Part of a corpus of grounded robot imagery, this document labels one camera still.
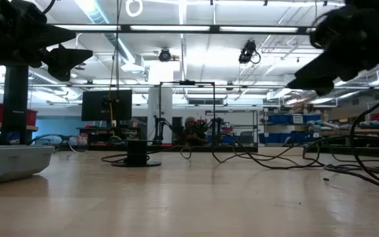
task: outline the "gray tray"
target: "gray tray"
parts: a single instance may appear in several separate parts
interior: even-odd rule
[[[54,147],[0,145],[0,182],[26,178],[49,166]]]

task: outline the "person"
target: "person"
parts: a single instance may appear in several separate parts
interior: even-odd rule
[[[205,133],[201,129],[197,129],[197,121],[195,118],[188,117],[185,120],[183,144],[205,145],[207,143]]]

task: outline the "white column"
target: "white column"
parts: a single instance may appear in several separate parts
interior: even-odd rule
[[[171,82],[174,80],[173,67],[169,63],[157,63],[150,66],[149,83],[159,84],[160,82]],[[161,89],[161,113],[169,123],[172,123],[172,88]],[[152,140],[155,136],[154,115],[159,116],[159,88],[149,89],[149,106],[147,114],[147,139]],[[163,132],[163,143],[172,143],[172,131],[165,126]]]
[[[161,113],[162,118],[165,118],[169,123],[172,124],[172,88],[162,88],[161,89]],[[155,119],[154,115],[159,117],[159,89],[150,88],[149,89],[149,99],[148,99],[148,118],[147,118],[147,136],[148,140],[152,140],[155,136]],[[172,131],[164,126],[163,131],[163,143],[172,143]]]

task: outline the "black base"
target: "black base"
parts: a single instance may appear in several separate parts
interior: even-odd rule
[[[124,161],[118,161],[111,164],[116,167],[153,167],[162,165],[160,161],[147,161],[146,164],[141,163],[125,163]]]

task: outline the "computer monitor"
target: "computer monitor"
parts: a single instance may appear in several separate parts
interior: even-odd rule
[[[132,90],[83,92],[82,121],[130,120],[132,117]]]

